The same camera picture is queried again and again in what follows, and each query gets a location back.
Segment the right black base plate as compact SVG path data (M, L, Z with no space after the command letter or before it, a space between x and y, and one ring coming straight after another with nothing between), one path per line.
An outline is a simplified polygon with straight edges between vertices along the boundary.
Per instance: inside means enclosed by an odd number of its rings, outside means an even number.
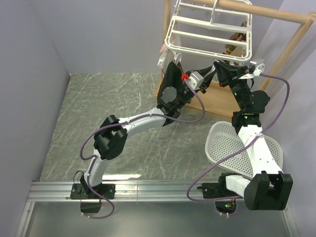
M202 191L202 196L204 199L214 199L214 198L228 198L237 197L238 194L228 190L225 185L212 182L212 183L202 183L197 187L198 190Z

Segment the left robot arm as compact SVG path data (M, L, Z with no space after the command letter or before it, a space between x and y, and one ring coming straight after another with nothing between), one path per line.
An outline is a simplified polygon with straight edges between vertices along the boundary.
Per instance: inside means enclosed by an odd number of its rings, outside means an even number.
M170 62L158 89L157 105L153 109L127 118L108 116L91 136L94 139L94 152L88 157L91 161L88 170L80 178L82 193L87 198L97 198L101 194L102 177L108 162L122 153L127 139L178 121L182 108L198 92L206 92L215 73L214 66L184 72L180 63Z

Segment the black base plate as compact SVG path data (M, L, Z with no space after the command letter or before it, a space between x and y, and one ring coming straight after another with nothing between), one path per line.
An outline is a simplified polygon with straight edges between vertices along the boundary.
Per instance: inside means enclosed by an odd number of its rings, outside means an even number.
M212 182L212 183L202 183L197 187L198 190L202 191L202 196L204 199L214 199L214 198L228 198L237 197L238 194L228 190L225 185Z
M100 184L95 187L95 191L106 197L107 199L113 199L116 191L115 184ZM81 183L74 183L71 189L70 199L98 199L98 195L93 193L91 189L88 189L86 193Z

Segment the black striped underwear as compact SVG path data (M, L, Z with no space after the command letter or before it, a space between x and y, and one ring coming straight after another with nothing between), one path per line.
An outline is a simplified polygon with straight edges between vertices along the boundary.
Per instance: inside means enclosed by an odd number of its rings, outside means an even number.
M172 86L176 89L179 89L182 87L182 73L183 68L180 62L175 64L173 61L170 62L167 66L166 72L164 74L164 77L162 79L160 88L164 90L165 88Z

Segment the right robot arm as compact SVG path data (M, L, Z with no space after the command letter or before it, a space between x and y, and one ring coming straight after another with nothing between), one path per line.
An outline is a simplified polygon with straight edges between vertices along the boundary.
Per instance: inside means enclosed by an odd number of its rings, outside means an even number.
M223 173L219 177L218 193L225 198L233 193L243 197L249 210L284 210L293 180L273 158L260 122L260 114L265 111L270 97L263 90L252 91L246 81L260 76L264 64L234 66L216 61L214 67L219 85L230 88L240 108L233 113L232 126L245 146L253 171L251 180Z

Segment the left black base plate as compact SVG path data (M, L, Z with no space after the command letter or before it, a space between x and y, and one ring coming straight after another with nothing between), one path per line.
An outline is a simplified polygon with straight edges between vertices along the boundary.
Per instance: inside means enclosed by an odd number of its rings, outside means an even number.
M106 197L107 199L113 199L116 191L115 184L100 184L95 187L95 191ZM98 195L93 193L91 189L88 189L86 193L81 183L74 183L71 189L70 199L98 199Z

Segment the aluminium mounting rail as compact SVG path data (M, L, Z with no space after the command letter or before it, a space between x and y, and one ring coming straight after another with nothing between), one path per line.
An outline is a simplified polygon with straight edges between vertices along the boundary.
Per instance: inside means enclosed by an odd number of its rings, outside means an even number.
M112 202L188 201L187 189L191 180L124 180L105 181L115 184ZM27 196L28 202L79 202L71 199L72 182L33 182Z

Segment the white plastic clip hanger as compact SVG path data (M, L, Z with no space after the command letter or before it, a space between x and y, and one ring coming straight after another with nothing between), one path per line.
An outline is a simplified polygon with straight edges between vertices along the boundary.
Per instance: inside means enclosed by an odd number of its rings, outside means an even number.
M176 60L181 54L190 54L243 64L252 57L252 23L251 13L220 7L219 1L178 0L164 42L176 51ZM246 41L229 40L236 32L246 33ZM241 46L243 56L225 55L226 44Z

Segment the white perforated basket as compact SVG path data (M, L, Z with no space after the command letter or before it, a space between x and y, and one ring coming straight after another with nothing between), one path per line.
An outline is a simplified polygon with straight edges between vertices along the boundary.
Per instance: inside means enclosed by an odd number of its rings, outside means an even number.
M265 135L264 138L275 162L280 168L283 168L281 146L269 136ZM244 148L244 144L231 123L219 121L212 125L205 142L205 153L211 163L216 163L242 148ZM219 166L229 172L237 173L247 178L253 177L251 162L246 151L221 163Z

